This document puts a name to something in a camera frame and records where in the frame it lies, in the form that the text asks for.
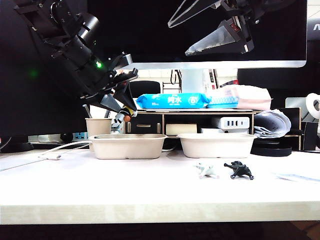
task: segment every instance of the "white desk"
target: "white desk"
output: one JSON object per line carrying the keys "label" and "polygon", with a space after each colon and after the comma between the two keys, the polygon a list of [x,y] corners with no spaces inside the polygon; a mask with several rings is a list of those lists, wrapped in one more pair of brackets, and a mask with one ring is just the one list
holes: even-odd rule
{"label": "white desk", "polygon": [[[42,152],[0,154],[0,170]],[[151,160],[99,160],[75,150],[0,171],[0,224],[89,224],[320,220],[320,185],[276,178],[272,171],[319,170],[320,155],[251,155],[254,180],[236,178],[231,159],[193,159],[181,151]],[[219,178],[199,179],[194,164],[212,163]]]}

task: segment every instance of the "tape roll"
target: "tape roll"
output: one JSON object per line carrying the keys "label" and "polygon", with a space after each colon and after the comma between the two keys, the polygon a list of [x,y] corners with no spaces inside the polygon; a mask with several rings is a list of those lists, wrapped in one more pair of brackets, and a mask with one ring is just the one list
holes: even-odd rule
{"label": "tape roll", "polygon": [[305,105],[312,117],[314,117],[315,119],[320,119],[320,110],[317,110],[315,108],[315,105],[314,105],[315,101],[318,101],[318,103],[320,104],[320,95],[315,93],[310,93],[305,98]]}

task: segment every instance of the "plastic toy animal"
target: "plastic toy animal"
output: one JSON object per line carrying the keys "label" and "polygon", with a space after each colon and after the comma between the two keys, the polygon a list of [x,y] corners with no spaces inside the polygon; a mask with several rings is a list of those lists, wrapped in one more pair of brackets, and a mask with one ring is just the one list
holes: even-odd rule
{"label": "plastic toy animal", "polygon": [[203,165],[202,163],[198,163],[195,167],[200,170],[199,178],[201,179],[204,176],[215,175],[214,166],[212,165]]}
{"label": "plastic toy animal", "polygon": [[252,176],[250,169],[240,161],[233,161],[231,162],[231,165],[225,163],[224,166],[233,170],[234,174],[230,176],[232,179],[235,179],[236,176],[242,175],[249,176],[250,180],[253,180],[255,178],[254,176]]}

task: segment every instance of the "computer monitor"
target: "computer monitor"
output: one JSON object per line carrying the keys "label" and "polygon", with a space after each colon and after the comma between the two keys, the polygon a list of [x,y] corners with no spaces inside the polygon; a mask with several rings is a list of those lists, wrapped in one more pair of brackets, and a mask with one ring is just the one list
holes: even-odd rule
{"label": "computer monitor", "polygon": [[[307,0],[265,14],[251,33],[255,48],[246,54],[185,56],[185,51],[228,18],[206,9],[187,22],[168,27],[181,0],[66,0],[72,13],[88,12],[100,21],[94,53],[103,61],[121,52],[138,69],[301,67],[306,60]],[[83,132],[85,112],[68,86],[72,76],[50,57],[52,49],[14,11],[0,1],[0,136]]]}
{"label": "computer monitor", "polygon": [[[68,1],[72,12],[86,0]],[[14,10],[0,1],[0,137],[86,132],[86,114],[61,84],[71,76]]]}
{"label": "computer monitor", "polygon": [[222,7],[209,7],[169,28],[168,21],[182,2],[89,0],[88,12],[101,23],[95,53],[107,59],[125,51],[134,62],[128,68],[138,69],[297,68],[306,63],[307,0],[267,12],[258,24],[250,24],[252,51],[197,56],[186,56],[185,51],[230,17]]}
{"label": "computer monitor", "polygon": [[242,85],[268,89],[272,108],[284,108],[286,98],[320,94],[320,18],[307,20],[306,64],[300,68],[239,69]]}

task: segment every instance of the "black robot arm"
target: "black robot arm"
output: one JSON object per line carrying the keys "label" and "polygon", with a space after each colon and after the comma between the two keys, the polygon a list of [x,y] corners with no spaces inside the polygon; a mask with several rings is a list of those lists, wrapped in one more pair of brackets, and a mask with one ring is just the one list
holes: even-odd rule
{"label": "black robot arm", "polygon": [[73,93],[84,104],[119,112],[115,99],[136,111],[129,81],[138,77],[138,70],[117,74],[116,70],[132,63],[124,52],[102,62],[91,50],[96,44],[99,20],[89,13],[72,14],[65,0],[14,0],[16,12],[53,48],[51,58],[59,61],[73,76],[69,81]]}

